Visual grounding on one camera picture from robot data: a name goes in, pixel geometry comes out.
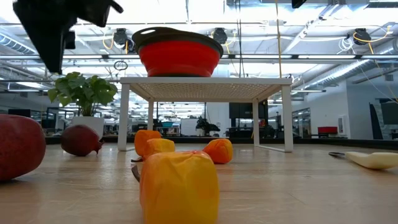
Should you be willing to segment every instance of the wooden floor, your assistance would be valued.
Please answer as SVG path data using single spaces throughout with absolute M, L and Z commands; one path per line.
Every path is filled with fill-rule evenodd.
M 202 148 L 178 145 L 180 150 Z M 284 154 L 235 145 L 233 161 L 217 165 L 218 223 L 398 223 L 398 169 L 368 170 L 327 153 L 373 150 L 295 148 Z M 87 157 L 49 146 L 37 170 L 0 184 L 0 223 L 143 223 L 139 184 L 130 171 L 135 156 L 118 152 L 114 144 Z

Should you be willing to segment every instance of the white pot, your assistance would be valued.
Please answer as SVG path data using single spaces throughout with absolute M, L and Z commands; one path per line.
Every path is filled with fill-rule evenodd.
M 72 124 L 84 124 L 94 130 L 101 139 L 104 134 L 104 118 L 94 118 L 89 116 L 79 116 L 72 119 Z

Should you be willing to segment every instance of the pomegranate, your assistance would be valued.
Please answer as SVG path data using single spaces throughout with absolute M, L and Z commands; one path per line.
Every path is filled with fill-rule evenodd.
M 97 133 L 82 124 L 70 126 L 61 136 L 62 149 L 75 156 L 87 156 L 92 151 L 98 154 L 102 144 Z
M 38 122 L 0 114 L 0 181 L 33 171 L 42 163 L 44 154 L 45 137 Z

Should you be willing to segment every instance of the red collapsible bowl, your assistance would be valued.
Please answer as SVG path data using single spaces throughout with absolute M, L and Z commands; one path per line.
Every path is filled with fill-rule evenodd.
M 166 27 L 140 30 L 132 38 L 148 77 L 211 77 L 223 55 L 212 38 Z

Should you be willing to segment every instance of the table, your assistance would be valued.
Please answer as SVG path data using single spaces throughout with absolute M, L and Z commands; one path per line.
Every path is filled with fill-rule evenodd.
M 281 152 L 293 151 L 292 99 L 290 78 L 192 78 L 124 77 L 122 84 L 118 149 L 127 148 L 127 120 L 130 90 L 149 102 L 148 130 L 153 128 L 154 102 L 233 102 L 252 103 L 253 123 L 259 121 L 258 104 L 282 91 L 285 148 L 260 145 L 259 126 L 254 126 L 254 145 Z

